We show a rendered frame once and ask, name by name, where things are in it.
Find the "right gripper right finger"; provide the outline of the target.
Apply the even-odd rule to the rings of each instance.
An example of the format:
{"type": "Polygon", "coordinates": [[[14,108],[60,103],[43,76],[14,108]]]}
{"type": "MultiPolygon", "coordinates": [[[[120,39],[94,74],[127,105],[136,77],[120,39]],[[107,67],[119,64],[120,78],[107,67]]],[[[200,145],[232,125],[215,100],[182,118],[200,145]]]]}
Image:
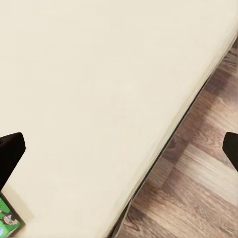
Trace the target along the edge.
{"type": "Polygon", "coordinates": [[[238,133],[227,132],[222,149],[238,172],[238,133]]]}

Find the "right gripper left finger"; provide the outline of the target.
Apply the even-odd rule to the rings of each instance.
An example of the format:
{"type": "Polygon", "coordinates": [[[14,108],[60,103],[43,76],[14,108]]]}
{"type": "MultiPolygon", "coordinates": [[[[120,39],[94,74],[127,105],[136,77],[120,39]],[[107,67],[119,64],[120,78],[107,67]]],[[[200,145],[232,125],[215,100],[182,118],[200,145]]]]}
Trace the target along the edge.
{"type": "Polygon", "coordinates": [[[26,150],[22,132],[0,137],[0,191],[26,150]]]}

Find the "board game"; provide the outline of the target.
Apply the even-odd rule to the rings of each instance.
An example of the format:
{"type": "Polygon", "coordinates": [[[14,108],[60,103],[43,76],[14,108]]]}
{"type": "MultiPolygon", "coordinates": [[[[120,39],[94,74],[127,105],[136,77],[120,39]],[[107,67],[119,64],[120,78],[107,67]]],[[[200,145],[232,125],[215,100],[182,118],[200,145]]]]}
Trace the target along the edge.
{"type": "Polygon", "coordinates": [[[19,226],[19,221],[0,198],[0,238],[7,238],[19,226]]]}

